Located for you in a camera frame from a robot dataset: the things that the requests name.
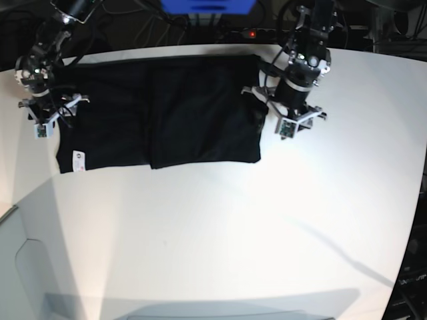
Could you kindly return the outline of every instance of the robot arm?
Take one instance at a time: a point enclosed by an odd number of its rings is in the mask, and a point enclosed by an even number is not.
[[[32,99],[23,100],[19,106],[26,107],[35,120],[36,138],[50,137],[59,117],[70,126],[65,118],[75,115],[78,102],[85,99],[78,93],[60,97],[54,94],[53,69],[63,67],[61,50],[75,25],[85,23],[102,1],[52,1],[56,12],[38,30],[30,52],[16,63],[15,78],[32,95]]]
[[[19,106],[28,109],[35,120],[35,136],[50,137],[54,122],[60,117],[70,127],[66,117],[76,114],[77,104],[87,100],[80,93],[58,95],[53,69],[63,67],[61,48],[71,37],[76,24],[85,23],[103,0],[52,0],[56,12],[37,33],[37,39],[28,55],[16,64],[15,76],[33,98]],[[282,139],[293,138],[298,131],[311,129],[316,117],[326,118],[322,108],[311,107],[306,99],[313,86],[330,71],[330,52],[327,49],[329,32],[336,22],[334,0],[315,0],[313,9],[299,6],[300,13],[294,30],[286,41],[279,41],[282,52],[289,56],[288,66],[280,73],[276,88],[245,88],[253,93],[279,118],[276,133]]]
[[[320,79],[330,71],[331,57],[326,45],[336,23],[335,3],[334,0],[316,0],[313,9],[299,6],[297,10],[300,16],[294,30],[280,43],[279,55],[285,52],[289,59],[288,66],[280,73],[278,86],[267,88],[266,81],[264,87],[244,90],[266,102],[279,118],[276,133],[282,139],[294,138],[298,131],[311,129],[314,118],[326,119],[327,116],[322,108],[309,106],[306,99],[313,86],[318,86]]]

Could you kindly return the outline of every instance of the black cable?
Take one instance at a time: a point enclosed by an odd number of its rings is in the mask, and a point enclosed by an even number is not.
[[[420,14],[418,15],[418,19],[416,21],[416,25],[415,25],[415,30],[414,30],[414,34],[412,35],[412,38],[415,39],[415,34],[418,30],[418,28],[420,27],[420,21],[421,21],[421,16],[422,16],[422,10],[424,8],[424,5],[421,6],[421,10],[420,10]]]
[[[421,18],[420,24],[419,24],[419,25],[418,25],[418,27],[415,29],[414,36],[412,37],[413,39],[417,38],[417,37],[418,37],[418,35],[419,35],[419,34],[420,34],[420,32],[421,32],[421,27],[422,27],[422,25],[423,25],[423,23],[424,23],[424,20],[425,20],[425,18],[426,18],[426,13],[427,13],[427,5],[426,5],[426,4],[424,4],[424,5],[422,6],[422,8],[421,8],[421,11],[420,11],[420,16],[422,16],[422,18]]]
[[[14,13],[23,13],[23,14],[29,15],[32,19],[36,19],[36,16],[34,15],[34,13],[32,13],[32,12],[30,12],[28,10],[18,10],[18,9],[16,9],[16,10],[9,10],[9,11],[7,11],[3,16],[0,17],[0,21],[6,20],[6,18],[8,16],[10,16],[10,15],[12,15]]]
[[[419,46],[422,46],[424,42],[427,42],[427,39],[423,39],[421,40],[420,43],[415,44],[415,46],[413,46],[410,50],[407,51],[407,53],[411,53],[413,52],[413,50],[415,50],[416,48],[418,48]]]
[[[49,88],[50,91],[52,90],[62,90],[62,89],[70,89],[70,90],[77,90],[76,85],[55,85]]]
[[[295,2],[296,0],[289,0],[287,3],[285,3],[283,6],[282,6],[282,8],[280,9],[280,11],[279,11],[279,14],[278,14],[278,22],[277,22],[277,27],[276,27],[276,39],[277,39],[277,42],[280,44],[280,42],[283,42],[283,41],[281,41],[281,39],[280,39],[280,33],[282,32],[282,25],[283,25],[283,19],[284,19],[284,17],[285,17],[285,13],[286,13],[286,11],[290,8],[290,6],[292,5],[292,4],[294,4],[294,2]]]
[[[62,106],[62,109],[65,109],[65,110],[67,110],[67,112],[68,112],[68,114],[71,116],[71,118],[74,118],[74,114],[71,112],[71,110],[68,108],[68,107],[66,107],[66,106]]]
[[[92,48],[92,45],[95,42],[95,38],[96,38],[96,22],[94,19],[91,19],[89,24],[91,27],[91,37],[87,41],[86,48],[81,53],[79,53],[79,55],[72,62],[70,62],[70,64],[66,65],[65,68],[72,68],[72,67],[76,66],[80,62],[80,60],[82,60],[83,57]]]
[[[69,128],[72,129],[73,126],[66,120],[65,116],[59,112],[58,107],[56,106],[55,102],[53,102],[53,98],[52,95],[49,94],[49,98],[51,100],[51,104],[52,104],[52,108],[54,108],[54,110],[56,112],[58,112],[59,117],[61,118],[61,120],[64,122],[64,124]]]
[[[145,9],[140,8],[140,9],[134,9],[134,10],[128,10],[128,11],[110,11],[109,9],[107,9],[107,7],[105,6],[105,2],[103,2],[101,4],[102,9],[108,13],[109,15],[130,15],[132,13],[137,13],[137,12],[142,12],[145,11]]]
[[[411,299],[403,292],[403,290],[398,289],[400,295],[402,296],[403,300],[405,300],[406,304],[408,305],[409,309],[412,311],[412,313],[415,316],[415,320],[423,320],[424,317],[421,317],[418,310],[415,308],[414,304],[412,303]]]
[[[273,66],[276,63],[276,61],[279,59],[280,55],[284,52],[284,48],[282,47],[279,51],[279,53],[274,57],[273,61],[270,63],[270,66],[268,68],[268,72],[266,73],[266,77],[264,78],[264,91],[266,92],[267,95],[268,94],[268,89],[267,89],[267,79],[270,76],[270,73],[273,70]]]
[[[396,44],[392,40],[403,41],[403,42],[407,42],[407,43]],[[414,45],[413,44],[414,41],[419,41],[419,40],[421,40],[421,42],[424,42],[425,39],[412,39],[412,38],[407,38],[407,37],[399,35],[397,37],[390,37],[390,38],[387,38],[387,39],[375,41],[371,45],[365,47],[362,51],[366,51],[367,49],[369,49],[369,48],[371,48],[371,47],[373,47],[375,45],[378,45],[378,44],[381,44],[381,45],[411,45],[412,46],[412,45]]]
[[[158,19],[161,19],[166,23],[169,23],[170,25],[180,27],[183,30],[186,30],[188,28],[188,21],[186,21],[185,25],[177,23],[175,19],[171,19],[171,17],[161,7],[159,7],[158,5],[155,5],[151,1],[148,1],[148,0],[133,0],[133,1],[137,5],[139,5],[141,8],[147,11],[151,11]]]
[[[344,50],[347,49],[347,45],[348,45],[348,37],[349,37],[349,32],[350,30],[348,29],[348,24],[346,21],[346,16],[344,15],[344,12],[341,12],[342,14],[342,21],[344,22],[344,31],[346,32],[346,44],[344,45]]]
[[[246,28],[243,31],[250,30],[250,29],[257,29],[257,28],[259,28],[266,21],[266,17],[267,17],[266,6],[260,0],[257,0],[256,3],[261,7],[262,17],[261,17],[260,21],[256,25],[253,25],[250,28]]]

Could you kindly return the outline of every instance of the white panel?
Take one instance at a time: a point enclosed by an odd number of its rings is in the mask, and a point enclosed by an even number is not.
[[[15,256],[26,240],[21,216],[12,213],[0,225],[0,319],[37,320],[15,267]]]
[[[42,242],[27,240],[16,255],[16,267],[37,320],[81,318],[59,290],[50,257]]]
[[[10,209],[12,206],[10,203],[0,201],[0,218]]]

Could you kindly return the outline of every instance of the black fabric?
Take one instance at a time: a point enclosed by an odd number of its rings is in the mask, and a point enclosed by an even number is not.
[[[73,151],[86,169],[260,160],[267,109],[243,86],[258,84],[259,57],[186,57],[62,69],[57,84],[77,85],[73,128],[60,120],[57,160],[73,171]]]

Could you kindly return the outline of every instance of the blue box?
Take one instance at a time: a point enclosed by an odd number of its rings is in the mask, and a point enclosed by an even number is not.
[[[256,0],[161,0],[163,9],[174,15],[225,13],[247,15]]]

